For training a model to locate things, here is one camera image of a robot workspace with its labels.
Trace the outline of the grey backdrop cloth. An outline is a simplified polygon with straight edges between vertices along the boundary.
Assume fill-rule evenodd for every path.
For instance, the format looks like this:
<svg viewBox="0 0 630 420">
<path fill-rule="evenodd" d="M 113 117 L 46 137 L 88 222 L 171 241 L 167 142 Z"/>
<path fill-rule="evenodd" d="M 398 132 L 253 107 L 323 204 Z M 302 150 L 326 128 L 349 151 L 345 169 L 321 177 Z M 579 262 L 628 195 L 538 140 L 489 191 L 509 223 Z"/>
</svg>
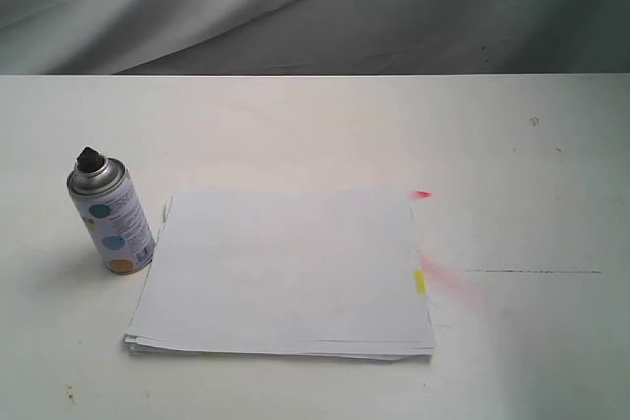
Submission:
<svg viewBox="0 0 630 420">
<path fill-rule="evenodd" d="M 1 0 L 5 75 L 628 68 L 629 0 Z"/>
</svg>

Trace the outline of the white paper stack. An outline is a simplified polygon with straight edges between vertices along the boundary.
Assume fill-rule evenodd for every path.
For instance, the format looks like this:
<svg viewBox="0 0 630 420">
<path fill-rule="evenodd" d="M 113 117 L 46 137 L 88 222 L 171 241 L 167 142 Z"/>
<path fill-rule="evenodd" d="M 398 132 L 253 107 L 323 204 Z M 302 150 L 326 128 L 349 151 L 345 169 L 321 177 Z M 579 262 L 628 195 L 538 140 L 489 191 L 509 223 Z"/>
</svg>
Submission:
<svg viewBox="0 0 630 420">
<path fill-rule="evenodd" d="M 125 340 L 148 351 L 429 355 L 416 270 L 405 191 L 179 191 Z"/>
</svg>

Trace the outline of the yellow sticky tab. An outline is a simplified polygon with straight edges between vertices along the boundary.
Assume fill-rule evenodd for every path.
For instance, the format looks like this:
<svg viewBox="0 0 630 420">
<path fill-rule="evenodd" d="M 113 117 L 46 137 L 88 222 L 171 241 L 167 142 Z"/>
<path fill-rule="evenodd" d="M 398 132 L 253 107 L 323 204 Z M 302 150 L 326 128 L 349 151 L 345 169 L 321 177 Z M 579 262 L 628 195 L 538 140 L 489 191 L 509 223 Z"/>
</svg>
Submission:
<svg viewBox="0 0 630 420">
<path fill-rule="evenodd" d="M 414 272 L 414 278 L 416 283 L 416 290 L 418 294 L 424 294 L 426 292 L 425 279 L 422 270 L 416 270 Z"/>
</svg>

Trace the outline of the white dotted spray paint can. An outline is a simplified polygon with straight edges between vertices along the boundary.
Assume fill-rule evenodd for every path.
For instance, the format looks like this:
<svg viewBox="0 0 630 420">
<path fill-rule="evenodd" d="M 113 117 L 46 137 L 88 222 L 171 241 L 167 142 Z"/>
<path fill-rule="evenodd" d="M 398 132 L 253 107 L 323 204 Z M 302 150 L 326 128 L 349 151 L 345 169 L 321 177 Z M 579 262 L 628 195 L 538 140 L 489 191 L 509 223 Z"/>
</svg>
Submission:
<svg viewBox="0 0 630 420">
<path fill-rule="evenodd" d="M 122 161 L 86 147 L 76 158 L 66 187 L 110 271 L 130 274 L 149 265 L 156 241 Z"/>
</svg>

